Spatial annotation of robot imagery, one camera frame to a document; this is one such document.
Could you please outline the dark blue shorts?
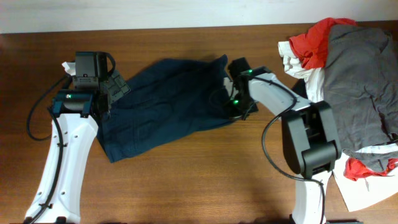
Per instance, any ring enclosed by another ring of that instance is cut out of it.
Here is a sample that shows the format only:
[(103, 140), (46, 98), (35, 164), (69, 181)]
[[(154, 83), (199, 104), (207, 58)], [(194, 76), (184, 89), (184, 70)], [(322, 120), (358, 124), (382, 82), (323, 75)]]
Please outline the dark blue shorts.
[(194, 132), (232, 124), (245, 110), (228, 93), (223, 55), (211, 62), (163, 59), (127, 81), (131, 91), (111, 105), (97, 138), (110, 162), (143, 154)]

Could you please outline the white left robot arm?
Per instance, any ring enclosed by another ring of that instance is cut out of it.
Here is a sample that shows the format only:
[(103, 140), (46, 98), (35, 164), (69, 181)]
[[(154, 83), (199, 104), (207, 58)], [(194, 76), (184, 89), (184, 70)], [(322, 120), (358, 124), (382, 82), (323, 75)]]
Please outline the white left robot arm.
[(129, 93), (121, 74), (68, 75), (49, 107), (50, 148), (24, 223), (80, 223), (80, 196), (91, 145), (111, 104)]

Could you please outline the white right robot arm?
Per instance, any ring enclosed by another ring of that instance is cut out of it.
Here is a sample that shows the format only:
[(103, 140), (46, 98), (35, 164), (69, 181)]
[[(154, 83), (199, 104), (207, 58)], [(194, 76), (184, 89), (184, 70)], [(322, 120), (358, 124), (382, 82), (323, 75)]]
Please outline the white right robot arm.
[[(272, 118), (264, 128), (261, 144), (271, 166), (295, 181), (295, 207), (290, 223), (326, 223), (326, 186), (341, 157), (341, 146), (331, 106), (314, 103), (293, 92), (266, 67), (229, 65), (236, 97), (232, 104), (248, 114), (253, 104), (264, 105)], [(271, 159), (266, 135), (279, 120), (284, 158), (292, 171), (286, 173)]]

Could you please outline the black garment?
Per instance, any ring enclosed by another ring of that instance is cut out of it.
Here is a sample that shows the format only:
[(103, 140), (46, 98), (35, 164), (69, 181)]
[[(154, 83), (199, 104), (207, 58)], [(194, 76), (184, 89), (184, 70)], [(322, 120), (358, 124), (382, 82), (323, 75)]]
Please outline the black garment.
[(307, 95), (306, 85), (304, 79), (299, 79), (291, 90), (297, 95), (296, 99), (298, 102), (307, 101), (310, 102)]

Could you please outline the red garment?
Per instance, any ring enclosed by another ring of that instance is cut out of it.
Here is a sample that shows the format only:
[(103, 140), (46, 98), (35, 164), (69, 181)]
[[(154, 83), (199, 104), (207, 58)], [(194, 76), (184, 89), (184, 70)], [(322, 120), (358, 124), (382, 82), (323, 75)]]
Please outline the red garment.
[(309, 28), (307, 33), (289, 38), (293, 54), (302, 63), (302, 68), (309, 70), (323, 68), (328, 55), (328, 37), (335, 25), (357, 26), (356, 21), (348, 18), (325, 18)]

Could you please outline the grey garment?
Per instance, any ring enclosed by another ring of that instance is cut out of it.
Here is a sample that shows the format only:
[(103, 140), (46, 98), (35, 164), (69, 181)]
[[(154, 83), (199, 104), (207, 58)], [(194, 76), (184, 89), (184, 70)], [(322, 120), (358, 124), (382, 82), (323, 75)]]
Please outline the grey garment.
[(397, 151), (397, 51), (380, 28), (335, 25), (328, 39), (323, 96), (333, 109), (343, 152), (375, 172)]

